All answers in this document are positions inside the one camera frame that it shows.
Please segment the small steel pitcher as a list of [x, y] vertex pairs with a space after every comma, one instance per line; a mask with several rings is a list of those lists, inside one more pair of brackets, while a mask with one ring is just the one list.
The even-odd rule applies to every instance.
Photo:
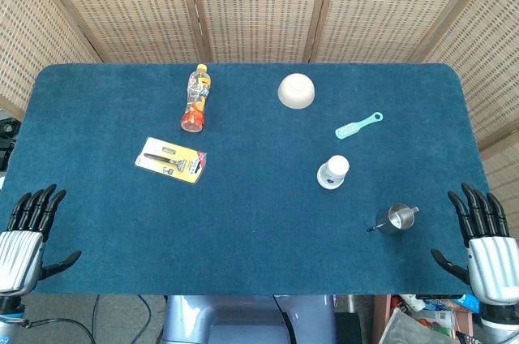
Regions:
[[379, 231], [392, 235], [410, 229], [415, 222], [419, 207], [409, 207], [406, 204], [395, 204], [389, 209], [380, 210], [375, 216], [375, 224], [367, 228], [367, 233]]

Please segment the blue carpet table mat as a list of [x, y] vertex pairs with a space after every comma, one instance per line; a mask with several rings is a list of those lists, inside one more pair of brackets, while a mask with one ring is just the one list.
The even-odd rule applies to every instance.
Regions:
[[[204, 129], [180, 127], [191, 64], [64, 64], [37, 76], [3, 189], [66, 190], [44, 262], [82, 252], [41, 294], [461, 294], [433, 260], [466, 264], [449, 191], [488, 184], [461, 81], [445, 64], [212, 64]], [[277, 95], [290, 74], [315, 99]], [[375, 112], [343, 140], [335, 130]], [[148, 137], [207, 153], [196, 184], [135, 166]], [[344, 156], [340, 187], [317, 170]], [[401, 233], [367, 233], [395, 204]]]

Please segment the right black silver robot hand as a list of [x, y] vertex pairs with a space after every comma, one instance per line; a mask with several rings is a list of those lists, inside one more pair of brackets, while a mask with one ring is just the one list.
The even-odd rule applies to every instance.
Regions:
[[462, 200], [448, 192], [466, 251], [467, 266], [449, 261], [431, 249], [434, 261], [447, 273], [471, 287], [480, 302], [493, 307], [519, 303], [519, 243], [510, 235], [503, 205], [497, 197], [463, 183]]

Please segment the silver blue robot torso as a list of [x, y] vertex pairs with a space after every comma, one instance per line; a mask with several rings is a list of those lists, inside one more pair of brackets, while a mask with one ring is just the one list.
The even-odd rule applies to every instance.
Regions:
[[171, 295], [160, 344], [337, 344], [331, 295]]

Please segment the teal plastic comb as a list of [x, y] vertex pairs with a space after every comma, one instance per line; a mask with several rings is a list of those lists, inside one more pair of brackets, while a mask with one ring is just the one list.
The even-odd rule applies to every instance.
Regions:
[[381, 122], [383, 119], [384, 119], [384, 116], [383, 116], [382, 113], [375, 112], [372, 115], [370, 115], [369, 117], [367, 117], [367, 118], [365, 118], [365, 119], [363, 119], [361, 121], [348, 123], [348, 124], [346, 124], [346, 125], [344, 125], [342, 127], [338, 127], [335, 130], [335, 136], [339, 140], [343, 140], [345, 138], [348, 138], [348, 137], [350, 137], [352, 135], [357, 134], [364, 127], [366, 127], [368, 125], [371, 125], [373, 123]]

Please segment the black equipment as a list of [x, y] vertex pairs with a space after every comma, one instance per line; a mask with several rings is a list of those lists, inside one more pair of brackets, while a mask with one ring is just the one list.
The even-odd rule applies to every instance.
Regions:
[[16, 118], [0, 120], [0, 172], [7, 170], [20, 128], [21, 122]]

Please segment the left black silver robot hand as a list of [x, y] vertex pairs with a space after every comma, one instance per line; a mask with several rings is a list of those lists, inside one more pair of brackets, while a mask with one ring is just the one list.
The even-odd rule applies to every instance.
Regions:
[[81, 256], [72, 252], [65, 260], [43, 265], [43, 254], [58, 206], [66, 190], [52, 183], [22, 195], [0, 232], [0, 297], [22, 297], [39, 281], [69, 269]]

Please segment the brown wooden storage crate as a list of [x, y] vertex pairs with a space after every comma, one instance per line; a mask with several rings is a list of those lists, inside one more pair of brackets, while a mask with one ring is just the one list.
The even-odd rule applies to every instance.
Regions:
[[[391, 316], [391, 295], [376, 295], [374, 298], [374, 316], [371, 342], [378, 344]], [[473, 314], [471, 312], [455, 311], [456, 329], [460, 332], [474, 335]]]

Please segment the grey foil bag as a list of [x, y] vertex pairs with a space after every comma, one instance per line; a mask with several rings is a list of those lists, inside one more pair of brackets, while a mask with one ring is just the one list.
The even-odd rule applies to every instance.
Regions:
[[459, 344], [459, 341], [437, 333], [395, 309], [378, 344]]

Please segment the woven wooden screen panel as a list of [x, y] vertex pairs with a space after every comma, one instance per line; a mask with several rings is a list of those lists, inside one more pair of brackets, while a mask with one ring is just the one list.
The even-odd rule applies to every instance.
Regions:
[[0, 0], [0, 110], [24, 119], [48, 65], [100, 62], [62, 0]]
[[519, 119], [519, 0], [469, 0], [425, 58], [459, 76], [476, 140]]
[[519, 130], [481, 153], [491, 192], [502, 204], [511, 236], [519, 242]]
[[313, 62], [407, 62], [456, 0], [323, 0]]
[[201, 0], [60, 0], [102, 62], [211, 62]]
[[323, 0], [195, 0], [214, 62], [308, 62]]

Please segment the white paper cup blue flower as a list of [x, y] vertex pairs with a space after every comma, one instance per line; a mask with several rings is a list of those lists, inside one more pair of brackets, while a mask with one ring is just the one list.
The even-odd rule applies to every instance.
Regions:
[[349, 161], [342, 155], [334, 155], [317, 170], [317, 182], [324, 189], [337, 189], [344, 182], [349, 170]]

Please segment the yellow packaged razor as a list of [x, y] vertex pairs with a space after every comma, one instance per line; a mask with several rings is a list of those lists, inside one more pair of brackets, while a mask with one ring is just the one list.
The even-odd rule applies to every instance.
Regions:
[[204, 172], [207, 153], [148, 137], [135, 159], [135, 166], [157, 174], [196, 184]]

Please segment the cream ceramic bowl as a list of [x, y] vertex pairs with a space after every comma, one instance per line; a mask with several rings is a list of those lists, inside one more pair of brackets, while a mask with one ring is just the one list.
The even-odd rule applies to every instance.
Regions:
[[315, 85], [306, 75], [293, 73], [280, 83], [277, 95], [280, 102], [291, 109], [307, 108], [315, 99]]

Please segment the orange drink bottle yellow cap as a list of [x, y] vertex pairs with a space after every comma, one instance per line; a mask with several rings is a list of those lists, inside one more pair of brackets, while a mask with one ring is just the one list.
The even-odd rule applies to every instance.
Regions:
[[198, 64], [187, 83], [187, 104], [181, 120], [184, 131], [198, 133], [204, 128], [204, 110], [211, 88], [211, 78], [205, 64]]

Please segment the blue snack packet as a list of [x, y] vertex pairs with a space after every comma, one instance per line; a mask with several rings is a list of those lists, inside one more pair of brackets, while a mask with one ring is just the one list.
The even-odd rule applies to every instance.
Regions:
[[474, 295], [462, 295], [459, 299], [454, 299], [453, 302], [472, 313], [480, 313], [480, 301]]

